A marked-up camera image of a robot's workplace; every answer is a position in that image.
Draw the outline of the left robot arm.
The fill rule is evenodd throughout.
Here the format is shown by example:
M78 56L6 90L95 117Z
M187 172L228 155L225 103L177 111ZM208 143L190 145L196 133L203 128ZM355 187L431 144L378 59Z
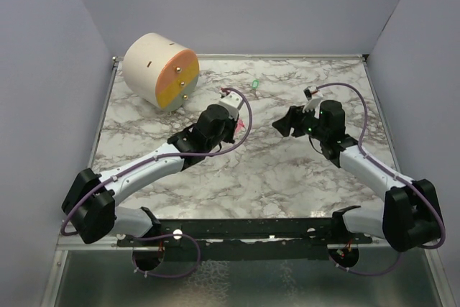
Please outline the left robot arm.
M86 244L97 242L120 222L116 208L130 195L206 157L217 156L215 147L224 142L234 143L239 110L239 106L222 101L211 104L197 122L171 136L153 152L104 173L95 173L91 168L80 171L61 206L75 234Z

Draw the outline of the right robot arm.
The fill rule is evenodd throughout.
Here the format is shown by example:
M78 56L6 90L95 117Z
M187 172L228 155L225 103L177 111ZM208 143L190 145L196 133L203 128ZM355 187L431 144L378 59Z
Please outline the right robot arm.
M309 136L320 143L322 155L354 175L379 197L382 208L351 206L333 213L331 237L346 243L356 233L385 239L398 252L438 240L443 232L434 185L403 177L371 154L362 153L346 133L346 115L338 101L323 101L318 111L291 106L273 127L284 137Z

